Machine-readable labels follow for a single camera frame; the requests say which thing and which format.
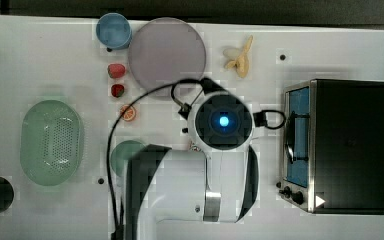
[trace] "oven knob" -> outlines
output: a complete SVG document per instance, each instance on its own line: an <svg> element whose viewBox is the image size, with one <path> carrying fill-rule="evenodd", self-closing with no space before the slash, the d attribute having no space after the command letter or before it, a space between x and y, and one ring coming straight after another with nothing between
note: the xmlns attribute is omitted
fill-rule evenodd
<svg viewBox="0 0 384 240"><path fill-rule="evenodd" d="M289 187L285 187L283 190L279 190L279 193L283 194L286 198L290 198L292 191Z"/></svg>
<svg viewBox="0 0 384 240"><path fill-rule="evenodd" d="M296 193L292 193L292 201L296 202L298 205L303 204L304 195L302 195L302 192L298 191Z"/></svg>

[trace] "blue light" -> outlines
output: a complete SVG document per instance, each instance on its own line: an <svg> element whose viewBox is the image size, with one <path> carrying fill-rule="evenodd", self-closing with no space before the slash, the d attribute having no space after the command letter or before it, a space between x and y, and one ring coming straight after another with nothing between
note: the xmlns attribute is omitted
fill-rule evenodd
<svg viewBox="0 0 384 240"><path fill-rule="evenodd" d="M229 118L227 117L221 117L220 118L220 125L222 127L226 127L227 125L229 125Z"/></svg>

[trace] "orange slice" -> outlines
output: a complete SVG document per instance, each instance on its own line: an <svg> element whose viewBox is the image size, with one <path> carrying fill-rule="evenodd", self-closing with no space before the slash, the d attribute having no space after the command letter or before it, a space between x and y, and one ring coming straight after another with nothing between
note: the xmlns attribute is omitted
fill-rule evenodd
<svg viewBox="0 0 384 240"><path fill-rule="evenodd" d="M129 105L123 105L120 109L120 114L122 114L128 106ZM136 109L132 106L129 109L127 109L127 112L123 115L123 120L126 122L131 122L135 120L135 118L136 118Z"/></svg>

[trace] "blue bowl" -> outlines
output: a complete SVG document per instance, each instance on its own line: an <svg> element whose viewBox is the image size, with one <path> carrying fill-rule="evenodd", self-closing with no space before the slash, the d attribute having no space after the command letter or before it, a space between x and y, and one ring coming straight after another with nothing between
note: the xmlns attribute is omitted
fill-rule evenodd
<svg viewBox="0 0 384 240"><path fill-rule="evenodd" d="M96 25L96 36L107 48L124 49L132 40L132 29L123 15L108 13L99 19Z"/></svg>

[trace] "oven window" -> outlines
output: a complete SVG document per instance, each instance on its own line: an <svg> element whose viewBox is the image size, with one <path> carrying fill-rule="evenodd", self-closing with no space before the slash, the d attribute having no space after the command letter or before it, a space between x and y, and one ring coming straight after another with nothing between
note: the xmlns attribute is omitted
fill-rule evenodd
<svg viewBox="0 0 384 240"><path fill-rule="evenodd" d="M310 113L309 88L289 92L288 116L295 116L294 124L288 130L294 130L293 157L287 162L286 180L302 187L308 185L308 127Z"/></svg>

